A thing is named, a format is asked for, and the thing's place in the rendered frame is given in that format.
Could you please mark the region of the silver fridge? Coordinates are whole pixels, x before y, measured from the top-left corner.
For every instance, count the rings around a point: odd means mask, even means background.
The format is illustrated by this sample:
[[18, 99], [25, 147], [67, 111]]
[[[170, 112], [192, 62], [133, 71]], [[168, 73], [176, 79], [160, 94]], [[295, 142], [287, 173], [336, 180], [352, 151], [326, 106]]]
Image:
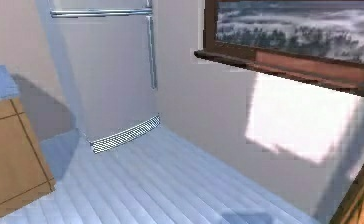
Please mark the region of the silver fridge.
[[95, 153], [156, 128], [146, 0], [35, 0], [76, 127]]

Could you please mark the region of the brown framed window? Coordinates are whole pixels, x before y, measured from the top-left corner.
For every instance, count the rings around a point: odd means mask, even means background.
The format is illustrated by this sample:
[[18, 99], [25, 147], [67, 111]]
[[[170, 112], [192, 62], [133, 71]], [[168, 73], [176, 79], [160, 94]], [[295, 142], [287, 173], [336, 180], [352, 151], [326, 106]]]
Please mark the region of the brown framed window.
[[364, 97], [364, 0], [205, 0], [194, 55]]

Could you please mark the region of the wooden cupboard with blue top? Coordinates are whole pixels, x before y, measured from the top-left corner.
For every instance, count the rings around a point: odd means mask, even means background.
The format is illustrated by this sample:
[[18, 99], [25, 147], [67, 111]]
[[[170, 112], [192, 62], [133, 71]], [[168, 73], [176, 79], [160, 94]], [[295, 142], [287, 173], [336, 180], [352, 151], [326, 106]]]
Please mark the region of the wooden cupboard with blue top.
[[0, 218], [53, 192], [54, 184], [18, 85], [0, 65]]

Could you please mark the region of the brown wooden cabinet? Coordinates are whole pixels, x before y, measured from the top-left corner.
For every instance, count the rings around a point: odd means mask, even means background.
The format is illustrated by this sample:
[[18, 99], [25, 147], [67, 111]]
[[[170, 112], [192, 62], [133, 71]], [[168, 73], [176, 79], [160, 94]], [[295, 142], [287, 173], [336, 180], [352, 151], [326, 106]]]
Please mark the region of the brown wooden cabinet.
[[364, 224], [364, 164], [329, 224]]

